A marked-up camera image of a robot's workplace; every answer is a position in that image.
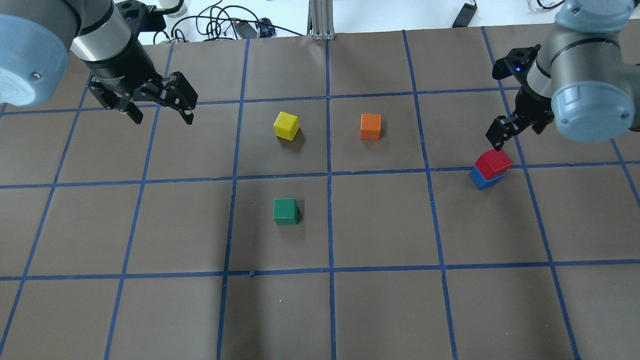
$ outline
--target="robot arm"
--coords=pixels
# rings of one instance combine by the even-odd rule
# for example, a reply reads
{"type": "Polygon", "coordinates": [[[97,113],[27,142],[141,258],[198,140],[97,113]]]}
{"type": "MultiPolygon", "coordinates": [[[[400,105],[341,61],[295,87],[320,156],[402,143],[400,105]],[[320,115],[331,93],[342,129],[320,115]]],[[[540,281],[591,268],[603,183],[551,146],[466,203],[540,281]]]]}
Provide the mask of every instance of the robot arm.
{"type": "Polygon", "coordinates": [[[493,77],[514,75],[522,87],[513,114],[487,131],[492,146],[500,150],[529,126],[540,134],[554,119],[578,142],[640,131],[640,67],[623,63],[618,43],[633,10],[633,0],[567,0],[543,46],[496,61],[493,77]]]}
{"type": "Polygon", "coordinates": [[[91,70],[89,90],[105,109],[117,109],[140,124],[142,112],[133,101],[154,101],[179,111],[191,124],[198,94],[180,72],[159,75],[138,41],[153,11],[154,26],[163,29],[161,16],[167,11],[138,1],[2,0],[0,33],[12,41],[0,43],[0,102],[29,106],[48,100],[67,68],[70,49],[91,70]]]}

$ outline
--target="metal post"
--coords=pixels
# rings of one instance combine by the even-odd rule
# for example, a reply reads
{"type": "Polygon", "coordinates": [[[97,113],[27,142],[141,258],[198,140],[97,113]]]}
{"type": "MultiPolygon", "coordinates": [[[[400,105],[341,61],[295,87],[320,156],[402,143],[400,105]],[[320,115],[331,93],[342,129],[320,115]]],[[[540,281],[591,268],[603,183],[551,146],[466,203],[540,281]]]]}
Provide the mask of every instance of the metal post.
{"type": "Polygon", "coordinates": [[[309,0],[307,33],[314,40],[333,40],[333,0],[309,0]]]}

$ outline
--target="red cube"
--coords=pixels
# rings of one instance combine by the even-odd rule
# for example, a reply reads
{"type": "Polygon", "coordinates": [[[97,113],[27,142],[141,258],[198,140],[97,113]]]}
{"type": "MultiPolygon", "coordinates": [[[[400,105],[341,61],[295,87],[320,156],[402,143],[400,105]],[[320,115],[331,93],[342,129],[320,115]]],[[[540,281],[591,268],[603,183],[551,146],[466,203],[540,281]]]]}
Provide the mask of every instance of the red cube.
{"type": "Polygon", "coordinates": [[[513,162],[504,150],[496,151],[491,149],[480,155],[480,158],[476,160],[476,167],[486,180],[491,180],[504,174],[512,165],[513,162]]]}

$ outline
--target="blue cube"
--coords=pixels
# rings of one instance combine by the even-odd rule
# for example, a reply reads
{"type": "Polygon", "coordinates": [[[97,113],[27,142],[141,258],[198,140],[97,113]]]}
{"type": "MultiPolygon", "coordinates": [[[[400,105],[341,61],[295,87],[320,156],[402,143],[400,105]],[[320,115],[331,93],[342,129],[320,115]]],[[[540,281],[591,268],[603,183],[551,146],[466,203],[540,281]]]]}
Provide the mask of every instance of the blue cube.
{"type": "Polygon", "coordinates": [[[480,170],[478,170],[477,167],[474,167],[474,169],[471,170],[471,173],[469,174],[469,176],[471,177],[471,180],[474,181],[474,184],[476,184],[476,187],[478,188],[478,190],[484,190],[491,185],[497,184],[500,181],[500,179],[504,177],[504,174],[496,176],[493,179],[487,180],[484,178],[484,176],[482,176],[482,173],[480,173],[480,170]]]}

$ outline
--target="green cube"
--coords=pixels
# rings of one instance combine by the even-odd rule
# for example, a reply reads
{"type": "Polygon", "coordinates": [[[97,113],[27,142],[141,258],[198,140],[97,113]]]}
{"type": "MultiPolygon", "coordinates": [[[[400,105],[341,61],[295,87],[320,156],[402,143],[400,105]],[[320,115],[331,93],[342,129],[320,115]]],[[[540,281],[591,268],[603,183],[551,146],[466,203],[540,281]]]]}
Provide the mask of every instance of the green cube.
{"type": "Polygon", "coordinates": [[[298,223],[296,199],[273,200],[273,220],[278,225],[296,225],[298,223]]]}

